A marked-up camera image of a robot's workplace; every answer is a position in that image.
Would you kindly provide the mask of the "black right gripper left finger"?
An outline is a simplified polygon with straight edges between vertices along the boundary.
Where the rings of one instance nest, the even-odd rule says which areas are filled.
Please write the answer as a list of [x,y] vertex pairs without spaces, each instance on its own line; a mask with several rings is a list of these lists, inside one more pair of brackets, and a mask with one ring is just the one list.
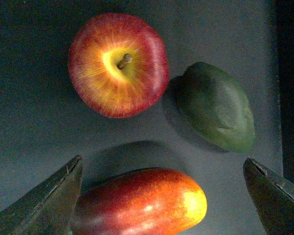
[[0,212],[0,235],[70,235],[80,195],[82,158],[77,155]]

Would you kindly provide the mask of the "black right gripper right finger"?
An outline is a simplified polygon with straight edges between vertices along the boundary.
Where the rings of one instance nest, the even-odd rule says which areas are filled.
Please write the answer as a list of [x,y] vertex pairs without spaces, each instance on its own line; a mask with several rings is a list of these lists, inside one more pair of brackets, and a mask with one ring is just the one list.
[[243,165],[248,193],[268,235],[294,235],[294,184],[258,161]]

